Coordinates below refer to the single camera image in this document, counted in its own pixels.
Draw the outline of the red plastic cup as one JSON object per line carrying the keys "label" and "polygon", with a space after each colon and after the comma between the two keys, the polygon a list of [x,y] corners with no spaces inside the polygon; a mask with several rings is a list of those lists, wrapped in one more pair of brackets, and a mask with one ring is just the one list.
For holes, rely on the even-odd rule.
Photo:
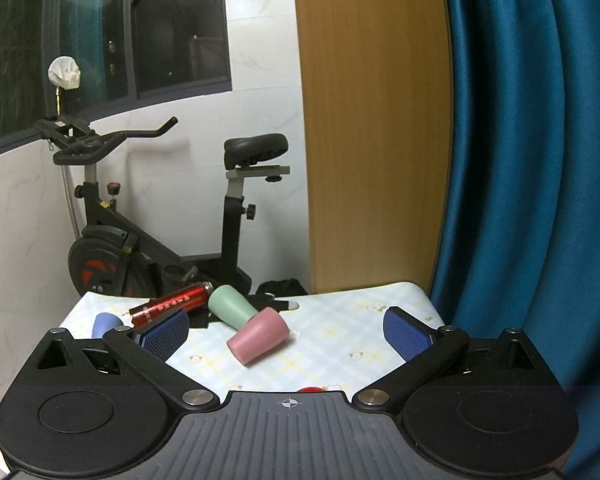
{"label": "red plastic cup", "polygon": [[298,390],[298,392],[300,392],[300,393],[320,393],[320,392],[325,392],[325,391],[327,391],[327,390],[325,390],[322,387],[315,387],[315,386],[303,387]]}

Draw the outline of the blue plastic cup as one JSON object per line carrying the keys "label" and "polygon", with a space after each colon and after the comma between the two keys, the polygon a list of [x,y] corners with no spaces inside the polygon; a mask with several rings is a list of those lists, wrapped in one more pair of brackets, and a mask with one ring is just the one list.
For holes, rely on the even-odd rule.
{"label": "blue plastic cup", "polygon": [[117,315],[114,315],[109,312],[100,312],[98,315],[96,315],[93,324],[92,338],[102,338],[102,336],[104,336],[110,330],[114,330],[115,328],[123,325],[124,323],[122,319],[118,318]]}

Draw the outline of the green plastic cup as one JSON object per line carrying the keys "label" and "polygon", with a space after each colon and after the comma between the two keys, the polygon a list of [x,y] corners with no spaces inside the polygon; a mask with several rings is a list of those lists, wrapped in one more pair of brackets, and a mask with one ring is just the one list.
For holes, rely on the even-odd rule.
{"label": "green plastic cup", "polygon": [[208,300],[208,308],[212,314],[234,330],[241,330],[258,314],[258,310],[229,284],[222,285],[212,292]]}

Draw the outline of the pink plastic cup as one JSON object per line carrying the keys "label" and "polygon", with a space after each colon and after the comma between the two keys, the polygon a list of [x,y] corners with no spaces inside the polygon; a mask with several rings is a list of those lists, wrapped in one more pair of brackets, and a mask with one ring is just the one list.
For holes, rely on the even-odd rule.
{"label": "pink plastic cup", "polygon": [[255,315],[227,341],[227,348],[242,365],[248,365],[285,342],[290,329],[282,316],[271,307]]}

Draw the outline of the red metal bottle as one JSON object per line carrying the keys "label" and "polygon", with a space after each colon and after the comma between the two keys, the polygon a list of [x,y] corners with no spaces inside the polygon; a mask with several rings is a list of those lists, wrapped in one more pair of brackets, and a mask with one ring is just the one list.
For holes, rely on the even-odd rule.
{"label": "red metal bottle", "polygon": [[180,308],[184,312],[204,310],[214,292],[210,282],[197,282],[187,285],[166,296],[154,298],[125,312],[123,318],[130,321],[132,326],[140,328],[155,321],[163,313]]}

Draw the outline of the black exercise bike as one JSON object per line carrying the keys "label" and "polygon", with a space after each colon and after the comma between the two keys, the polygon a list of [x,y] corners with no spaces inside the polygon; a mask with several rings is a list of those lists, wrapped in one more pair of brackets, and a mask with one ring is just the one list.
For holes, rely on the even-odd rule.
{"label": "black exercise bike", "polygon": [[288,151],[283,133],[238,136],[223,144],[226,192],[219,243],[205,254],[193,254],[184,242],[186,233],[204,235],[194,223],[202,216],[199,204],[182,203],[183,185],[177,185],[165,198],[150,204],[150,225],[158,233],[147,232],[145,223],[129,218],[118,208],[120,185],[98,183],[97,165],[123,142],[155,139],[178,121],[169,118],[155,130],[118,130],[99,134],[88,122],[55,115],[36,122],[41,138],[57,148],[57,166],[80,167],[83,180],[73,191],[84,207],[85,226],[68,252],[68,270],[79,294],[99,292],[110,296],[158,297],[193,283],[208,281],[214,286],[230,284],[243,294],[252,286],[250,276],[238,266],[242,220],[251,220],[257,208],[245,201],[248,179],[278,182],[290,173],[276,160]]}

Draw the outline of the blue curtain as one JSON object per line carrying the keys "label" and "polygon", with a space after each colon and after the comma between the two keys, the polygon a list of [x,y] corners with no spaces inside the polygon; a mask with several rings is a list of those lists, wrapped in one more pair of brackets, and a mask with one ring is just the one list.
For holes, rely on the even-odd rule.
{"label": "blue curtain", "polygon": [[573,479],[600,479],[600,0],[446,0],[451,181],[431,299],[522,328],[568,390]]}

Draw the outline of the white cloth wad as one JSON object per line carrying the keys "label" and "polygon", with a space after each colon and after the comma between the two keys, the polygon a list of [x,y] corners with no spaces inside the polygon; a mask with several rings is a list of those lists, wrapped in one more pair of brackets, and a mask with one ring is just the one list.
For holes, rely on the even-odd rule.
{"label": "white cloth wad", "polygon": [[81,70],[72,56],[61,55],[50,62],[47,78],[56,88],[76,90],[80,88]]}

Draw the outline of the dark window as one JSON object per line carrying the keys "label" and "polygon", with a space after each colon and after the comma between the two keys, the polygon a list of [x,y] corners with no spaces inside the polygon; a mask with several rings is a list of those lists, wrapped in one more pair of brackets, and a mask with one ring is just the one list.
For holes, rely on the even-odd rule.
{"label": "dark window", "polygon": [[[48,80],[61,55],[79,89]],[[0,0],[0,154],[56,110],[93,120],[231,86],[225,0]]]}

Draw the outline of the wooden panel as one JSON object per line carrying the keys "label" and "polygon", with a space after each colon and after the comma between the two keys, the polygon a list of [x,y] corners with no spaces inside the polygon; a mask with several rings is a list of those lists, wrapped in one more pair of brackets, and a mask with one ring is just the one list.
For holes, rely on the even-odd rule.
{"label": "wooden panel", "polygon": [[445,0],[296,0],[316,292],[434,275],[448,190]]}

